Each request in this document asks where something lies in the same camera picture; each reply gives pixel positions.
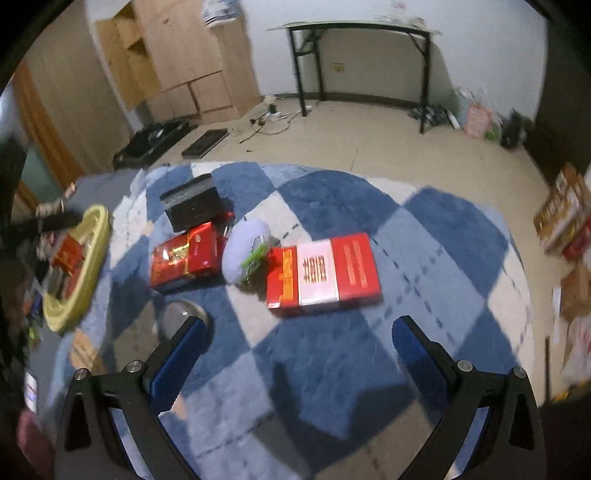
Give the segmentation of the shiny red gold box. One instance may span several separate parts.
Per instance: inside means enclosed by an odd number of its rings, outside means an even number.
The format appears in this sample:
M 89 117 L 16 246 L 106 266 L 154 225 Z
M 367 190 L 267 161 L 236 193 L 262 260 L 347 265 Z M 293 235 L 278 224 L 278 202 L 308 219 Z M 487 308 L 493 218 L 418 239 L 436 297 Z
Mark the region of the shiny red gold box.
M 150 287 L 161 293 L 221 272 L 222 253 L 235 215 L 225 212 L 152 250 Z

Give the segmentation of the wooden cabinet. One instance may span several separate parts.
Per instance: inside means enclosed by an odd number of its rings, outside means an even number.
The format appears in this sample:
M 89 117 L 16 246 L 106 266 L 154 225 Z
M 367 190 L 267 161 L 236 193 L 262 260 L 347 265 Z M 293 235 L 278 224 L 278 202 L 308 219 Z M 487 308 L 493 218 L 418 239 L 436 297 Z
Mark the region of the wooden cabinet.
M 209 1 L 88 1 L 112 87 L 139 124 L 195 117 L 205 124 L 242 118 L 263 100 L 242 6 L 208 23 Z

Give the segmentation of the blue white checkered rug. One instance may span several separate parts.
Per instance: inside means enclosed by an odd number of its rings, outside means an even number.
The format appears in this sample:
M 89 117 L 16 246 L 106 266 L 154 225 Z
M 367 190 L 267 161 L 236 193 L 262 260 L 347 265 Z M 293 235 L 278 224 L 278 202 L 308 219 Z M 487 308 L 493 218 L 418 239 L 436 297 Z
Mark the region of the blue white checkered rug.
M 221 275 L 183 267 L 169 190 L 211 175 L 235 215 Z M 73 206 L 111 216 L 105 262 L 79 326 L 40 367 L 55 429 L 73 372 L 116 373 L 158 344 L 164 307 L 211 318 L 211 346 L 159 419 L 203 479 L 394 479 L 436 416 L 392 341 L 408 315 L 455 359 L 507 373 L 535 364 L 531 295 L 503 216 L 452 194 L 297 165 L 197 163 L 81 179 Z

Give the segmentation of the black flat tray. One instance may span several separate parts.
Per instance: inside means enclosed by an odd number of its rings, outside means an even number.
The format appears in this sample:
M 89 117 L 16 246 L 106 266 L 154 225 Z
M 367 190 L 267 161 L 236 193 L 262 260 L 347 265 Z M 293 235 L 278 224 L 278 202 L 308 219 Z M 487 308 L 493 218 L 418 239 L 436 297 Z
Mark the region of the black flat tray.
M 181 156 L 183 159 L 189 160 L 204 158 L 209 151 L 214 149 L 214 147 L 221 143 L 226 137 L 228 137 L 228 129 L 207 130 L 197 140 L 185 148 L 181 152 Z

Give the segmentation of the red white cigarette carton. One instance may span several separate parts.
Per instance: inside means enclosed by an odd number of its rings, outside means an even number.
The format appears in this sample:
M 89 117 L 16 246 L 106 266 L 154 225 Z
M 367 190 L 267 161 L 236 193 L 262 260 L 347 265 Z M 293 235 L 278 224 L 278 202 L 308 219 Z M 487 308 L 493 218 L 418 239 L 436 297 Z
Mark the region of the red white cigarette carton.
M 274 247 L 266 260 L 266 306 L 271 311 L 359 305 L 382 298 L 366 233 Z

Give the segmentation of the black round sandwich cookie box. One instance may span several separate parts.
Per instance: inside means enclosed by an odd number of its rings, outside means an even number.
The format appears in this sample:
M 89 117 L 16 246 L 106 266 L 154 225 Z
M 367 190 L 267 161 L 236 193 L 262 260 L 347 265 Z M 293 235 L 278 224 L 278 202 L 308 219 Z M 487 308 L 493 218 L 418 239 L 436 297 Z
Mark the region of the black round sandwich cookie box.
M 174 232 L 190 230 L 223 212 L 223 203 L 210 173 L 194 177 L 160 197 Z

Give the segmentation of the printed cardboard box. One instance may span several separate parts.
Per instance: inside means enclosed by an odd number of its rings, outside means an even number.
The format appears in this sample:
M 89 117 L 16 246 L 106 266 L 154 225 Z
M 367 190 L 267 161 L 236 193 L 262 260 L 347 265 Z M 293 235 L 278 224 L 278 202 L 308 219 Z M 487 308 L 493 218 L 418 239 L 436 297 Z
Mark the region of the printed cardboard box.
M 566 163 L 546 201 L 533 217 L 540 246 L 558 255 L 582 230 L 590 215 L 590 190 L 584 177 Z

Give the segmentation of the black bag by door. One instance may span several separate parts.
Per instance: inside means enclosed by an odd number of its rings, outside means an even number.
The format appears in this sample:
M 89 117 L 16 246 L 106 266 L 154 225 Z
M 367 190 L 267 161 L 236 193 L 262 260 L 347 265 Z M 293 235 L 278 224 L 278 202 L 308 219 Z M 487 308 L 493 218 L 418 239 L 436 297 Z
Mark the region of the black bag by door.
M 513 151 L 521 146 L 532 129 L 533 121 L 516 110 L 501 121 L 501 146 Z

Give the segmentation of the lavender plush ball keychain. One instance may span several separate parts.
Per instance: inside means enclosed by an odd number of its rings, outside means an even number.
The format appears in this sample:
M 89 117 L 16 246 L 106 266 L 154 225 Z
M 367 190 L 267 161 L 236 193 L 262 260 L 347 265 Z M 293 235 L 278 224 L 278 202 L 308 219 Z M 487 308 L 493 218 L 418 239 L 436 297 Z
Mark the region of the lavender plush ball keychain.
M 270 227 L 256 218 L 239 221 L 226 241 L 221 273 L 226 283 L 238 285 L 249 280 L 270 250 Z

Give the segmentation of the red box in basin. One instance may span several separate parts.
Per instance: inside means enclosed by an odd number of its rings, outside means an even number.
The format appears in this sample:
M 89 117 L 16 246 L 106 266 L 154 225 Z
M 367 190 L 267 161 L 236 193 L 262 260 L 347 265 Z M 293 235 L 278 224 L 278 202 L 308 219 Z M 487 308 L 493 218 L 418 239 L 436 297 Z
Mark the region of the red box in basin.
M 80 268 L 83 260 L 84 246 L 67 234 L 53 257 L 52 266 L 71 276 Z

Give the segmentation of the grey bed sheet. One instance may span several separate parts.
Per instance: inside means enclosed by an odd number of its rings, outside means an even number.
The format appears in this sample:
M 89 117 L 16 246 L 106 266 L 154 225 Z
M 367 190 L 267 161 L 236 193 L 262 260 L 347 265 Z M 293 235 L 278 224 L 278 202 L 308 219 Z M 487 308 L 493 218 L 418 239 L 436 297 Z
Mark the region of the grey bed sheet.
M 93 204 L 101 204 L 111 215 L 110 225 L 113 228 L 120 226 L 123 215 L 131 208 L 134 198 L 131 189 L 139 175 L 138 170 L 122 170 L 84 177 L 77 183 L 76 192 L 67 205 L 85 210 Z M 88 337 L 97 350 L 112 340 L 111 327 L 108 325 L 112 269 L 115 266 L 112 247 L 123 245 L 123 236 L 111 232 L 91 302 L 76 324 L 76 328 Z M 63 399 L 75 370 L 70 359 L 74 336 L 73 327 L 58 334 L 48 326 L 43 326 L 40 346 L 31 354 L 29 369 L 37 380 L 37 414 L 45 423 L 59 420 Z

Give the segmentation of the yellow plastic basin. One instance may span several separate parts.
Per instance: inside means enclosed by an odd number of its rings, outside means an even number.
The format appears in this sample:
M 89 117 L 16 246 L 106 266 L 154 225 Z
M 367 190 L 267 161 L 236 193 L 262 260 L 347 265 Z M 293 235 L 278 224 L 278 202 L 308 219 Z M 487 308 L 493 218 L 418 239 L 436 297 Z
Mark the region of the yellow plastic basin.
M 90 305 L 93 291 L 107 251 L 110 237 L 110 215 L 105 206 L 91 205 L 81 221 L 66 231 L 84 246 L 84 260 L 71 276 L 52 266 L 48 272 L 42 299 L 42 310 L 48 328 L 61 334 L 78 322 Z

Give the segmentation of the pink plastic bag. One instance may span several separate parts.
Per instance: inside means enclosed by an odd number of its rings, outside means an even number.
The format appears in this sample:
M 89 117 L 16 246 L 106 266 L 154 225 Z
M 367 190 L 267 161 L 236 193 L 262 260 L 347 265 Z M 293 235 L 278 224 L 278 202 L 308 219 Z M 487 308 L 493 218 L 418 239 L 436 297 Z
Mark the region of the pink plastic bag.
M 490 129 L 492 111 L 481 104 L 471 103 L 464 131 L 468 136 L 482 140 Z

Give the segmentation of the orange rug label patch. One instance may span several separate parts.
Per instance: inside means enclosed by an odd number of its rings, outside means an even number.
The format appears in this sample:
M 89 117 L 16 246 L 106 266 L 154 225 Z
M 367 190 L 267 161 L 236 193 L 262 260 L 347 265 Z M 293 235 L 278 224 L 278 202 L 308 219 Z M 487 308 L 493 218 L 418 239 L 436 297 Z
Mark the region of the orange rug label patch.
M 107 373 L 99 350 L 93 345 L 91 339 L 79 328 L 76 328 L 73 333 L 69 360 L 75 370 L 85 368 L 93 375 Z

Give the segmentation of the open black case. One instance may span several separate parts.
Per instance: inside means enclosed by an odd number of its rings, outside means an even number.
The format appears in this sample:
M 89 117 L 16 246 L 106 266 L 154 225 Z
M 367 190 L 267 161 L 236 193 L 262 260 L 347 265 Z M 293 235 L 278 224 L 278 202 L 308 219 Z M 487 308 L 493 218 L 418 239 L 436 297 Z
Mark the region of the open black case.
M 194 128 L 195 125 L 189 120 L 156 123 L 144 127 L 113 156 L 113 169 L 150 167 Z

